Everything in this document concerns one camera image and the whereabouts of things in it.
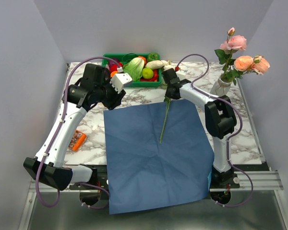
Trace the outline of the pink artificial flower bouquet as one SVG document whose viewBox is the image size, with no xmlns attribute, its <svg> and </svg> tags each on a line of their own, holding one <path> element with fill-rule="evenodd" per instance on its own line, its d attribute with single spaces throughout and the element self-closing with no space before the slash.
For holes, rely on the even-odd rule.
<svg viewBox="0 0 288 230">
<path fill-rule="evenodd" d="M 170 108 L 171 99 L 165 95 L 164 102 L 166 103 L 166 111 L 165 111 L 165 118 L 164 118 L 164 122 L 163 122 L 163 126 L 162 126 L 162 131 L 161 131 L 161 134 L 160 134 L 159 144 L 162 143 L 162 139 L 163 139 L 163 136 L 164 136 L 164 131 L 165 131 L 166 123 L 167 123 L 167 118 L 168 118 L 168 112 L 169 112 L 169 108 Z"/>
</svg>

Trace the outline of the peach artificial rose stem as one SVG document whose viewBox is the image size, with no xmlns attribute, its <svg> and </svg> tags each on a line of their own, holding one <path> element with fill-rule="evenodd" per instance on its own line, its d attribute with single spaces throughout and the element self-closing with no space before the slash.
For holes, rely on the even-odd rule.
<svg viewBox="0 0 288 230">
<path fill-rule="evenodd" d="M 236 85 L 236 79 L 243 79 L 243 76 L 249 73 L 264 75 L 269 68 L 270 63 L 263 56 L 240 56 L 230 62 L 228 70 L 222 76 L 222 80 Z"/>
</svg>

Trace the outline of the pink artificial rose stem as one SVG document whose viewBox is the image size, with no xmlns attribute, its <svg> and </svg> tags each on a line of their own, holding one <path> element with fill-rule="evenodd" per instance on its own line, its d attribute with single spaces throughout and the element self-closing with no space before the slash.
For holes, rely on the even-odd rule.
<svg viewBox="0 0 288 230">
<path fill-rule="evenodd" d="M 247 48 L 247 39 L 242 35 L 235 35 L 236 29 L 230 28 L 227 32 L 227 38 L 224 43 L 220 45 L 219 49 L 215 50 L 215 54 L 218 57 L 219 64 L 223 65 L 223 73 L 221 74 L 221 80 L 223 82 L 233 82 L 233 55 L 238 51 L 245 51 Z"/>
</svg>

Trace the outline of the blue wrapping paper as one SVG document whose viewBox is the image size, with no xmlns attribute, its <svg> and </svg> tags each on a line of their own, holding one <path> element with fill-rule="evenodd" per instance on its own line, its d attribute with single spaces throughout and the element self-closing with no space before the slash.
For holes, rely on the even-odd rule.
<svg viewBox="0 0 288 230">
<path fill-rule="evenodd" d="M 195 105 L 166 104 L 104 112 L 109 212 L 120 214 L 186 204 L 208 195 L 214 152 Z"/>
</svg>

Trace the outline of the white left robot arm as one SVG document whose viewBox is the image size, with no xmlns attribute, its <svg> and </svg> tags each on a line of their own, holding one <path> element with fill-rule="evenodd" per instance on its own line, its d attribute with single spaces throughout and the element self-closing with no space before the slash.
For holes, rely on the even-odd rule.
<svg viewBox="0 0 288 230">
<path fill-rule="evenodd" d="M 45 143 L 35 157 L 27 157 L 23 166 L 29 175 L 42 184 L 60 191 L 70 183 L 81 183 L 92 189 L 97 183 L 97 170 L 92 166 L 64 167 L 64 158 L 74 133 L 93 105 L 102 103 L 108 110 L 121 104 L 126 94 L 124 87 L 132 83 L 122 68 L 114 75 L 99 65 L 86 64 L 83 76 L 67 88 L 62 98 L 59 115 Z"/>
</svg>

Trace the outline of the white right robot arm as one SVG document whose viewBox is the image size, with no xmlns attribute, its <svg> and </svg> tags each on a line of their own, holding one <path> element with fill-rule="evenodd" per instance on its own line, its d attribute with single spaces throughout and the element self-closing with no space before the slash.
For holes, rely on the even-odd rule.
<svg viewBox="0 0 288 230">
<path fill-rule="evenodd" d="M 180 79 L 174 69 L 162 72 L 167 84 L 166 96 L 170 99 L 185 99 L 204 111 L 205 127 L 213 137 L 214 163 L 211 182 L 221 188 L 234 178 L 234 170 L 230 165 L 228 137 L 234 132 L 237 119 L 227 96 L 217 97 L 193 86 L 191 81 Z"/>
</svg>

